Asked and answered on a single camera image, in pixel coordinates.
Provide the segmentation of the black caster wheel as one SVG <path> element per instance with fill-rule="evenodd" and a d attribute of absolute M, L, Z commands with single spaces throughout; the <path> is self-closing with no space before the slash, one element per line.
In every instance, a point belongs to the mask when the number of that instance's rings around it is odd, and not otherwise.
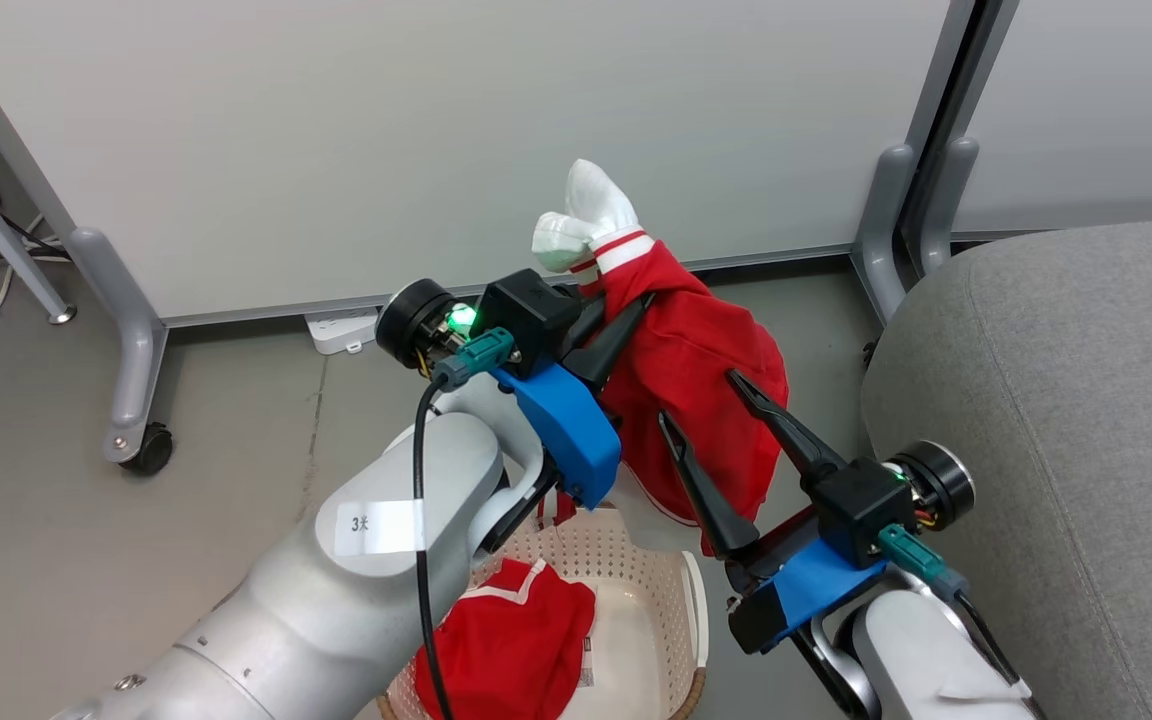
<path fill-rule="evenodd" d="M 141 450 L 119 467 L 134 477 L 154 477 L 169 464 L 175 450 L 173 433 L 160 420 L 151 420 L 143 433 Z"/>

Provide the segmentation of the red garment with white trim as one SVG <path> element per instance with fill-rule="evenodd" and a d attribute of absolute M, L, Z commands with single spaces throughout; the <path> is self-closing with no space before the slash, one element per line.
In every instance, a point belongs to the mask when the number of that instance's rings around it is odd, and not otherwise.
<path fill-rule="evenodd" d="M 505 559 L 435 628 L 453 720 L 559 720 L 579 688 L 594 589 Z"/>

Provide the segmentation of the red garment with white sleeve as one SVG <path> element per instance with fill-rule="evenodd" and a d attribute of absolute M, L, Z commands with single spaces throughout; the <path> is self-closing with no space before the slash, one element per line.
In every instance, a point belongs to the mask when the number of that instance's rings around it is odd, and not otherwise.
<path fill-rule="evenodd" d="M 608 502 L 641 547 L 712 556 L 658 416 L 676 420 L 723 498 L 741 518 L 755 520 L 780 446 L 748 414 L 727 374 L 737 370 L 787 406 L 780 347 L 745 306 L 718 300 L 650 236 L 626 192 L 593 161 L 573 162 L 564 210 L 539 218 L 532 253 L 545 270 L 570 275 L 582 296 L 604 300 L 608 318 L 635 300 L 652 301 L 602 389 L 622 445 Z"/>

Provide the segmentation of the grey partition foot bracket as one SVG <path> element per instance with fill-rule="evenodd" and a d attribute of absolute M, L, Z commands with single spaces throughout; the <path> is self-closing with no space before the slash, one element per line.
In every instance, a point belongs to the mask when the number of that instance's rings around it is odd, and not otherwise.
<path fill-rule="evenodd" d="M 952 228 L 979 151 L 975 138 L 964 136 L 948 142 L 915 202 L 914 215 L 902 232 L 915 273 L 920 278 L 952 258 Z"/>
<path fill-rule="evenodd" d="M 881 327 L 890 323 L 890 316 L 905 296 L 896 268 L 893 234 L 914 181 L 916 159 L 918 156 L 905 143 L 887 147 L 878 156 L 852 241 L 852 268 Z"/>

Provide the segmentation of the white tape label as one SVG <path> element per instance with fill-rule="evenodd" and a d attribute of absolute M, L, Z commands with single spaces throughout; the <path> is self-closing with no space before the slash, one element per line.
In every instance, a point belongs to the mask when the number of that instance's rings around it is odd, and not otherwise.
<path fill-rule="evenodd" d="M 338 558 L 416 553 L 429 550 L 420 498 L 348 501 L 338 506 L 332 553 Z"/>

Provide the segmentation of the cream perforated laundry basket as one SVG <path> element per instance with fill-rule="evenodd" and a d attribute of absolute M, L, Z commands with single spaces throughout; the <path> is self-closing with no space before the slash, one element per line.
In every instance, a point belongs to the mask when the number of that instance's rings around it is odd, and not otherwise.
<path fill-rule="evenodd" d="M 505 559 L 543 560 L 594 589 L 594 687 L 577 688 L 559 720 L 689 720 L 708 660 L 707 600 L 690 552 L 637 546 L 621 511 L 604 506 L 522 529 L 472 573 L 467 592 Z M 382 720 L 453 720 L 435 650 L 416 653 L 378 708 Z"/>

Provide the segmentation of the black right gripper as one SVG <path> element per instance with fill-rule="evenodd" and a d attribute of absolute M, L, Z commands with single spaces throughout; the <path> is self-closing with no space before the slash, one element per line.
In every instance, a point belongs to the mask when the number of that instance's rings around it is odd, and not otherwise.
<path fill-rule="evenodd" d="M 733 591 L 755 592 L 813 541 L 823 541 L 846 568 L 861 570 L 877 564 L 879 532 L 888 525 L 908 529 L 916 523 L 908 483 L 872 460 L 861 457 L 846 464 L 836 450 L 744 374 L 723 374 L 748 414 L 776 438 L 810 500 L 790 520 L 760 536 L 753 521 L 740 515 L 710 478 L 677 420 L 667 411 L 658 414 L 660 433 L 687 500 L 713 555 L 723 560 Z"/>

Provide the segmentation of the large white partition panel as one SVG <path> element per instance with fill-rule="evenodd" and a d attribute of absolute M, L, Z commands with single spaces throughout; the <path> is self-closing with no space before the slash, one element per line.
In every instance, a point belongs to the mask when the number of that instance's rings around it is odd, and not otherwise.
<path fill-rule="evenodd" d="M 0 0 L 0 111 L 177 323 L 532 265 L 573 161 L 685 263 L 846 247 L 950 0 Z"/>

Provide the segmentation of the small white partition panel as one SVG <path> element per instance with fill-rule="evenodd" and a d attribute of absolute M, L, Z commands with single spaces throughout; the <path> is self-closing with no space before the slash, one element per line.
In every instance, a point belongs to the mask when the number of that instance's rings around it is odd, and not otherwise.
<path fill-rule="evenodd" d="M 1152 0 L 1020 0 L 957 233 L 1152 222 Z"/>

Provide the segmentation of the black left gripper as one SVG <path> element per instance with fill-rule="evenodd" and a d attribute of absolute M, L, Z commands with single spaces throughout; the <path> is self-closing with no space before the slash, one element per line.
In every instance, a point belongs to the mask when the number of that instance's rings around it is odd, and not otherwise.
<path fill-rule="evenodd" d="M 508 332 L 513 350 L 506 369 L 522 379 L 553 361 L 559 348 L 566 353 L 567 372 L 591 392 L 602 392 L 655 296 L 645 293 L 611 314 L 604 296 L 581 304 L 535 270 L 518 270 L 486 286 L 477 302 L 473 336 Z"/>

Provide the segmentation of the grey fabric sofa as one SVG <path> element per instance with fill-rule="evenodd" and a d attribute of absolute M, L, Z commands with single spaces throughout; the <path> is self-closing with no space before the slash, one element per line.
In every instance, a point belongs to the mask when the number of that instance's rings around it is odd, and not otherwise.
<path fill-rule="evenodd" d="M 1152 720 L 1152 223 L 1024 234 L 915 283 L 861 386 L 877 454 L 972 473 L 934 538 L 1049 720 Z"/>

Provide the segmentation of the grey partition leg with caster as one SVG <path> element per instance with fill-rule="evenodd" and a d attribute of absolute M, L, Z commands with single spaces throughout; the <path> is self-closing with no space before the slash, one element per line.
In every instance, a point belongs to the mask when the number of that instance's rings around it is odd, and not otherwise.
<path fill-rule="evenodd" d="M 106 460 L 119 467 L 141 450 L 145 427 L 152 420 L 168 328 L 105 233 L 74 228 L 67 249 L 116 325 L 120 361 L 104 452 Z"/>

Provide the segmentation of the white power strip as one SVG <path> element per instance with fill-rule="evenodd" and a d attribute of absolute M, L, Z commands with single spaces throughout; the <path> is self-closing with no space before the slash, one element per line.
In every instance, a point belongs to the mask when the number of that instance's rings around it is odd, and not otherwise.
<path fill-rule="evenodd" d="M 358 354 L 376 342 L 379 306 L 303 314 L 314 348 L 324 356 Z"/>

